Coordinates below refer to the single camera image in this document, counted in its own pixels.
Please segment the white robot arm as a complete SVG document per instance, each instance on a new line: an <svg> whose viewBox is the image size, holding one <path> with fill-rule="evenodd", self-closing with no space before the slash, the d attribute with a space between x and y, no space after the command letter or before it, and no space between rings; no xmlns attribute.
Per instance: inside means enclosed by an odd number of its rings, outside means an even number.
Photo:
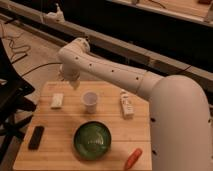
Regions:
<svg viewBox="0 0 213 171"><path fill-rule="evenodd" d="M59 50L64 77L73 82L85 71L149 102L153 171L213 171L210 109L196 81L183 75L163 77L89 51L83 38Z"/></svg>

